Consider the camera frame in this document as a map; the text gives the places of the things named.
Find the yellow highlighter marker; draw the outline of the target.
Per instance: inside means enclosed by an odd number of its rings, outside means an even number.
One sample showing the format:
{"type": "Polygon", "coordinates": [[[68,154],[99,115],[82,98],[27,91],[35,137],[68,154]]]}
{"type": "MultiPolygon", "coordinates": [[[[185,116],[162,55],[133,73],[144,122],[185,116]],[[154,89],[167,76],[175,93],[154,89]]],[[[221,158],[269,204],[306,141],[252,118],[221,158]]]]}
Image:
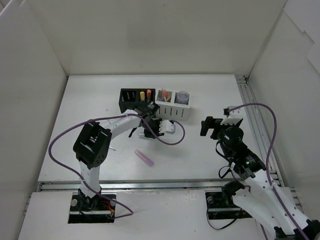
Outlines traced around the yellow highlighter marker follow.
{"type": "Polygon", "coordinates": [[[141,102],[146,100],[146,93],[144,91],[140,91],[139,95],[140,95],[140,101],[141,102]]]}

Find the orange highlighter marker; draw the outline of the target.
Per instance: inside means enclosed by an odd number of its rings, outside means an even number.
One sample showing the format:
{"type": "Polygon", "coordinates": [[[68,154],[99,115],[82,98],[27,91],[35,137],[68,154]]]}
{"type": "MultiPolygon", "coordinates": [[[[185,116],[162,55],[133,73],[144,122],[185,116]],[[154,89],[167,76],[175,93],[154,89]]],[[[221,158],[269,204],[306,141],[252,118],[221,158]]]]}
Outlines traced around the orange highlighter marker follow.
{"type": "Polygon", "coordinates": [[[148,89],[148,90],[146,91],[146,97],[147,97],[147,100],[148,100],[148,101],[151,100],[151,98],[152,98],[152,91],[151,91],[150,89],[148,89]]]}

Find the red thin pen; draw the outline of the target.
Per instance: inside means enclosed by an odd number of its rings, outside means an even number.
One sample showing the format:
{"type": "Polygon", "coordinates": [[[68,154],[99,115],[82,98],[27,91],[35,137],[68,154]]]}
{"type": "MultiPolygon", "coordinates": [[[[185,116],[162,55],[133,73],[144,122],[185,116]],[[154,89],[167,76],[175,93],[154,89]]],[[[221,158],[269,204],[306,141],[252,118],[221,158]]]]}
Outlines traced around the red thin pen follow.
{"type": "Polygon", "coordinates": [[[161,89],[161,93],[162,93],[162,98],[163,98],[164,102],[167,102],[167,100],[168,100],[168,92],[167,92],[167,90],[162,88],[161,89]]]}

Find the clear jar purple clips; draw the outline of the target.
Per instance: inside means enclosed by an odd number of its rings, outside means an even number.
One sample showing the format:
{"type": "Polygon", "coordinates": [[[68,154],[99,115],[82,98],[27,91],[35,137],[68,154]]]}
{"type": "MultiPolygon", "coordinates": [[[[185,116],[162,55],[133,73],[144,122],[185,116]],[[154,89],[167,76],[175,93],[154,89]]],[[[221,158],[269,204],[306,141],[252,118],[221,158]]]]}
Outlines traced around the clear jar purple clips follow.
{"type": "Polygon", "coordinates": [[[189,103],[190,94],[184,90],[176,92],[175,94],[175,103],[188,105],[189,103]]]}

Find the green highlighter marker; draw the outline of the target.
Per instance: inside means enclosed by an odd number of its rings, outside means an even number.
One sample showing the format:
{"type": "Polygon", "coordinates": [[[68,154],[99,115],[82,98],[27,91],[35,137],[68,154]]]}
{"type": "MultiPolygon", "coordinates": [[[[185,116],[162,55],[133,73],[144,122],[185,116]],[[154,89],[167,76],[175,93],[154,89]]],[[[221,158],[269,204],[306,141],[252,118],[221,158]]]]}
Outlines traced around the green highlighter marker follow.
{"type": "Polygon", "coordinates": [[[139,132],[137,135],[138,135],[139,138],[144,138],[145,137],[145,134],[143,132],[139,132]]]}

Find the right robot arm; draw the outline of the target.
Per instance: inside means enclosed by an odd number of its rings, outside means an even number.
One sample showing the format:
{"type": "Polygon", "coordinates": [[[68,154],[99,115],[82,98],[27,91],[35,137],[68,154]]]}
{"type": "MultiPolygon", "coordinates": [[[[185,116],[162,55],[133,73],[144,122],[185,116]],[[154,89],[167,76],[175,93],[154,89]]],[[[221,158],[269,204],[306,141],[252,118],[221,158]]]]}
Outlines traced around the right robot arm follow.
{"type": "Polygon", "coordinates": [[[210,137],[221,148],[220,156],[240,177],[222,187],[222,202],[240,207],[276,240],[318,240],[320,222],[304,215],[268,175],[267,166],[243,142],[241,122],[212,116],[201,122],[200,135],[213,130],[210,137]]]}

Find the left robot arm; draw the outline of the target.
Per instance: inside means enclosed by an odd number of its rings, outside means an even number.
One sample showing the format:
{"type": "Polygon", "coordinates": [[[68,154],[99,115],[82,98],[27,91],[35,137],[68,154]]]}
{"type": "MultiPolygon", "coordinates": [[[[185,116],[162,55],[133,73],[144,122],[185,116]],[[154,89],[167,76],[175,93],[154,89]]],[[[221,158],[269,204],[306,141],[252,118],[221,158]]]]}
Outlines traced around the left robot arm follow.
{"type": "Polygon", "coordinates": [[[144,128],[147,138],[160,136],[162,120],[156,117],[159,108],[153,101],[143,101],[129,107],[116,118],[108,119],[106,123],[93,121],[84,125],[73,145],[73,151],[79,161],[80,174],[84,178],[78,193],[87,209],[94,210],[100,204],[100,165],[107,158],[111,141],[120,134],[135,131],[139,127],[144,128]]]}

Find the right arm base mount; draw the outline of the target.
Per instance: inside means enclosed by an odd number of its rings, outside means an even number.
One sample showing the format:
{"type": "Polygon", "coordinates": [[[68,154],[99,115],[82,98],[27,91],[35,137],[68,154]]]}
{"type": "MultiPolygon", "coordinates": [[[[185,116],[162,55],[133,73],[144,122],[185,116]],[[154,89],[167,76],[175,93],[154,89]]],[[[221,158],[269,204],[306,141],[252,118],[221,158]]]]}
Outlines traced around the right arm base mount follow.
{"type": "Polygon", "coordinates": [[[220,191],[207,191],[205,193],[206,219],[209,226],[215,231],[222,231],[237,220],[252,218],[243,208],[235,205],[232,199],[236,191],[248,190],[251,192],[251,189],[250,186],[244,185],[238,180],[232,180],[226,183],[220,191]],[[211,221],[215,220],[230,220],[230,222],[223,226],[214,226],[211,221]]]}

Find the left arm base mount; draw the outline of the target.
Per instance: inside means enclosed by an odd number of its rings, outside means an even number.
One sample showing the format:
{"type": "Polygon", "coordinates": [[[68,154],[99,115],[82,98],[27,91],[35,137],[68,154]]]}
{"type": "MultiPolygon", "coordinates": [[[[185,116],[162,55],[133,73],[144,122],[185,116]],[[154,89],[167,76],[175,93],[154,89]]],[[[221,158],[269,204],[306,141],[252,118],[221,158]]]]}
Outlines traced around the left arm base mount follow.
{"type": "Polygon", "coordinates": [[[115,194],[96,195],[90,202],[78,193],[72,195],[68,224],[106,224],[115,221],[115,194]]]}

